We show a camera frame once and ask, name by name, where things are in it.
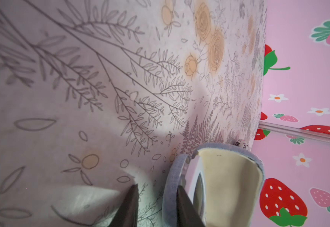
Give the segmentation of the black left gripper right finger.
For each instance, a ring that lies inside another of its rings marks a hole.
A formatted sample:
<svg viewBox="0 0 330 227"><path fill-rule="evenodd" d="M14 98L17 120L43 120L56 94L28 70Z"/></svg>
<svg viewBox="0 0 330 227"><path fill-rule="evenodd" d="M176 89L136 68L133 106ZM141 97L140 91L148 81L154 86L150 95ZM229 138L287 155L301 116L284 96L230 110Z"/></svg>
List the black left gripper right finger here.
<svg viewBox="0 0 330 227"><path fill-rule="evenodd" d="M177 227L205 227L185 189L179 185L176 194Z"/></svg>

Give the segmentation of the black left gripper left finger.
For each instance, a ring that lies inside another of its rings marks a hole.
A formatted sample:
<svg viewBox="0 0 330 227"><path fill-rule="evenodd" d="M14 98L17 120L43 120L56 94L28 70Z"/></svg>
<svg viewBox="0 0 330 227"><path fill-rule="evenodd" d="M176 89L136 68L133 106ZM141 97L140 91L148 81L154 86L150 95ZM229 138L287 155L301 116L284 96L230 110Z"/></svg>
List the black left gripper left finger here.
<svg viewBox="0 0 330 227"><path fill-rule="evenodd" d="M126 194L109 227L137 227L138 200L138 184L134 184Z"/></svg>

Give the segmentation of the blue fabric glasses case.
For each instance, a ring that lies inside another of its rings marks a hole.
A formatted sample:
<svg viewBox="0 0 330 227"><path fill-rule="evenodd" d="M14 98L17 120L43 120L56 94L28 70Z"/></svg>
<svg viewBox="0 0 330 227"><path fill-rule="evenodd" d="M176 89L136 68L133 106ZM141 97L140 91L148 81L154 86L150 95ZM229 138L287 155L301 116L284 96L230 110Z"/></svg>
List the blue fabric glasses case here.
<svg viewBox="0 0 330 227"><path fill-rule="evenodd" d="M178 226L176 197L182 186L204 226L249 227L264 181L262 162L250 151L231 144L203 144L174 160L164 188L162 225Z"/></svg>

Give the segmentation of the newspaper print glasses case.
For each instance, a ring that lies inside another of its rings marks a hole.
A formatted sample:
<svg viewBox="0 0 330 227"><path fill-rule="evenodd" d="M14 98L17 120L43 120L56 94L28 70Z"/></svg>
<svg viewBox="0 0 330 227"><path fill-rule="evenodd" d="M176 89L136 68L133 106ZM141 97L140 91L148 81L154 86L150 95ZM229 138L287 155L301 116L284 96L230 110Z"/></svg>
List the newspaper print glasses case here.
<svg viewBox="0 0 330 227"><path fill-rule="evenodd" d="M243 140L243 139L239 139L236 143L235 146L241 147L243 149L249 150L249 144Z"/></svg>

